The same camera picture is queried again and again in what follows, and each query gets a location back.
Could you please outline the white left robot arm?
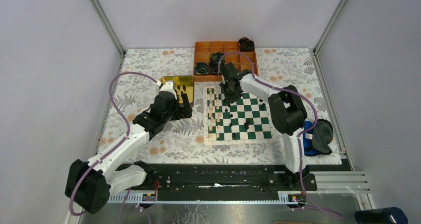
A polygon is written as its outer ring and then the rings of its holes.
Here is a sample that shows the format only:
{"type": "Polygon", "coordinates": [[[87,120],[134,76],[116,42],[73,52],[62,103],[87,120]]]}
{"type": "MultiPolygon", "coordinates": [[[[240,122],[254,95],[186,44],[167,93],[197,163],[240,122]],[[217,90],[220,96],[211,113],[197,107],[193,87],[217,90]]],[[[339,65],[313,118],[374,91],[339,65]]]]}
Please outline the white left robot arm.
{"type": "Polygon", "coordinates": [[[169,121],[191,118],[192,108],[186,93],[161,91],[147,111],[138,114],[121,140],[87,161],[75,160],[69,170],[65,195],[69,207],[78,204],[90,214],[100,211],[109,198],[126,189],[139,186],[147,190],[153,186],[154,177],[135,163],[118,170],[127,156],[147,144],[162,132],[169,121]]]}

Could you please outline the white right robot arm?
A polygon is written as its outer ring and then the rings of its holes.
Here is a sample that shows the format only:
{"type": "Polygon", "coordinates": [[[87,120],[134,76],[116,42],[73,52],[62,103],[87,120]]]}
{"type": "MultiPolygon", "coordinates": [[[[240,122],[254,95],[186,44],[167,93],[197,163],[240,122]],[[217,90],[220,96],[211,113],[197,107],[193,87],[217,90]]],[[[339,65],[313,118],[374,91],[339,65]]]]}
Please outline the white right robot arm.
{"type": "Polygon", "coordinates": [[[249,93],[268,105],[274,128],[281,133],[286,151],[285,184],[297,190],[304,184],[303,170],[306,166],[301,141],[307,112],[293,85],[284,88],[260,79],[250,70],[238,70],[233,63],[219,65],[222,75],[221,91],[229,103],[239,100],[243,93],[249,93]]]}

